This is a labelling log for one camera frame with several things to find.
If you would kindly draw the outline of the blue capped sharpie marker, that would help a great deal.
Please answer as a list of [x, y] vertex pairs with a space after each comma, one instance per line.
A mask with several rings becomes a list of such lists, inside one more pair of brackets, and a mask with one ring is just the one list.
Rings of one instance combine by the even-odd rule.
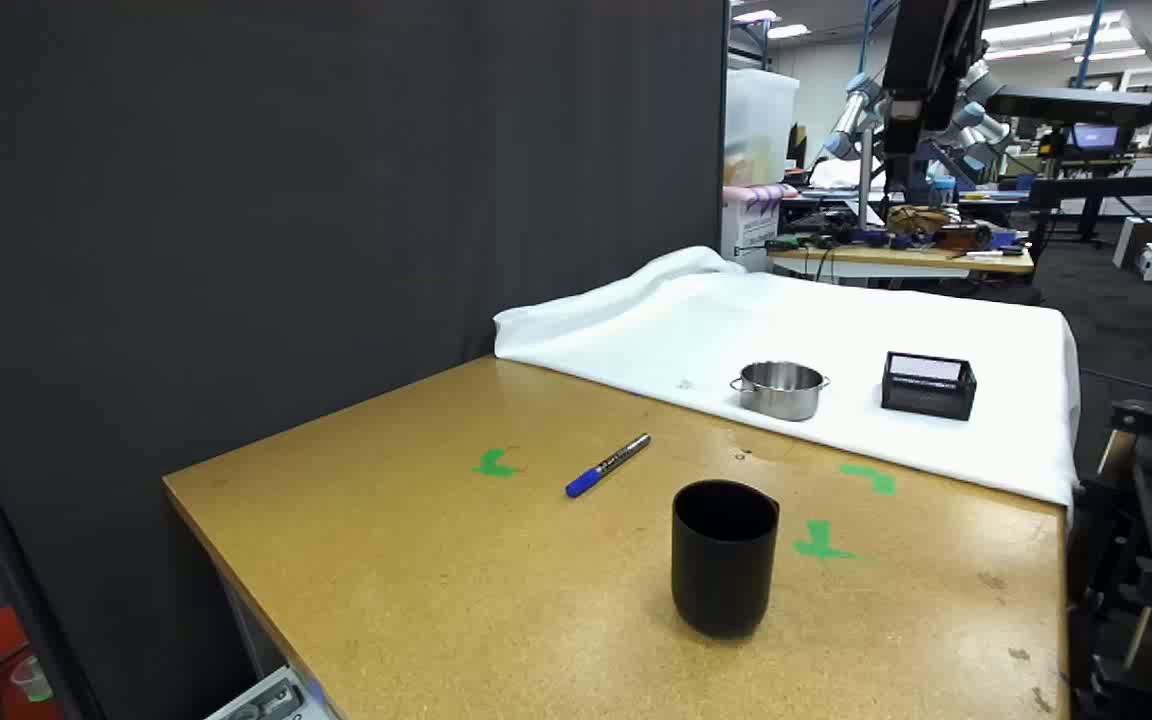
[[572, 476], [565, 482], [565, 495], [576, 501], [584, 493], [592, 493], [604, 476], [612, 476], [621, 462], [629, 462], [633, 454], [641, 454], [653, 442], [649, 430], [633, 434], [629, 442], [621, 442], [614, 451], [608, 451], [599, 462], [584, 466], [579, 476]]

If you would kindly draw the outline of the white cloth on table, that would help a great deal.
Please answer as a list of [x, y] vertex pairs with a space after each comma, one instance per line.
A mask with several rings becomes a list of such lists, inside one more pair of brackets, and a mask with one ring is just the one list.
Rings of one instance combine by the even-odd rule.
[[[892, 352], [969, 360], [972, 414], [886, 413]], [[1076, 487], [1078, 360], [1053, 309], [840, 288], [679, 249], [592, 292], [499, 313], [496, 355], [1056, 507]], [[737, 374], [760, 360], [823, 374], [812, 420], [737, 402]]]

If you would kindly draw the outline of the small steel pot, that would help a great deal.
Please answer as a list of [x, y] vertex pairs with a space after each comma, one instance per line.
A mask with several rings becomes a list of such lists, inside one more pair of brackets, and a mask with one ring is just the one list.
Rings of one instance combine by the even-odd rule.
[[809, 364], [760, 360], [732, 378], [737, 402], [773, 420], [804, 422], [815, 414], [826, 374]]

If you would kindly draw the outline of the black cylindrical cup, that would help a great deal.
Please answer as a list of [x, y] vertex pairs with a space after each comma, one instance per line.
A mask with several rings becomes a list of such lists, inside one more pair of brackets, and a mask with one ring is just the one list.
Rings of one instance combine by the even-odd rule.
[[742, 640], [773, 592], [779, 504], [737, 479], [694, 479], [673, 495], [673, 604], [688, 629]]

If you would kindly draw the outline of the black rectangular box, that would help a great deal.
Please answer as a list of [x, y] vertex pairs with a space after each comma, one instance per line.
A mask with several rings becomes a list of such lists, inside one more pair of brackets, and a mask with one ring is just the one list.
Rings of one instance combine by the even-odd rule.
[[883, 360], [878, 402], [939, 420], [969, 420], [974, 402], [974, 372], [969, 360], [892, 352]]

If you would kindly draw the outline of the black curtain backdrop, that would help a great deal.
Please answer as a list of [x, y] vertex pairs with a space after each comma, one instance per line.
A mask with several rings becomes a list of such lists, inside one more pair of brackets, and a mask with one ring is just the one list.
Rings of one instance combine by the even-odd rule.
[[728, 0], [0, 0], [0, 566], [72, 720], [249, 650], [169, 472], [717, 233]]

